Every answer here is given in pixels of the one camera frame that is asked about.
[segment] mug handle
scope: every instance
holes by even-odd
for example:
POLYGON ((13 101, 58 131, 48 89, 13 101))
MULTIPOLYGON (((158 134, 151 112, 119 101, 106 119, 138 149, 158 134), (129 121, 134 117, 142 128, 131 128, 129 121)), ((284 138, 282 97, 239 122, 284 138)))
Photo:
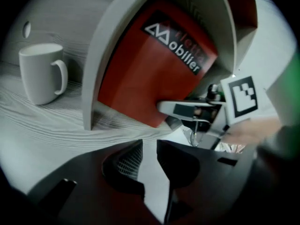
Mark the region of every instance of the mug handle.
POLYGON ((68 84, 68 70, 66 64, 62 60, 56 60, 55 62, 51 63, 52 66, 57 65, 60 68, 61 73, 61 89, 55 91, 56 95, 60 95, 65 92, 68 84))

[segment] wood grain surface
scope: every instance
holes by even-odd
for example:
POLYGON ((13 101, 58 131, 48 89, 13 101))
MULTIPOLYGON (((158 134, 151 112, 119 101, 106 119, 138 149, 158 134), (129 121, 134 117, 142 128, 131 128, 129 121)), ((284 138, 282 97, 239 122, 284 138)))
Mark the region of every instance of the wood grain surface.
POLYGON ((0 63, 0 163, 9 181, 27 192, 76 155, 135 139, 155 146, 172 132, 165 122, 152 128, 105 105, 99 109, 94 130, 85 131, 81 84, 69 82, 55 101, 35 106, 26 97, 19 67, 0 63))

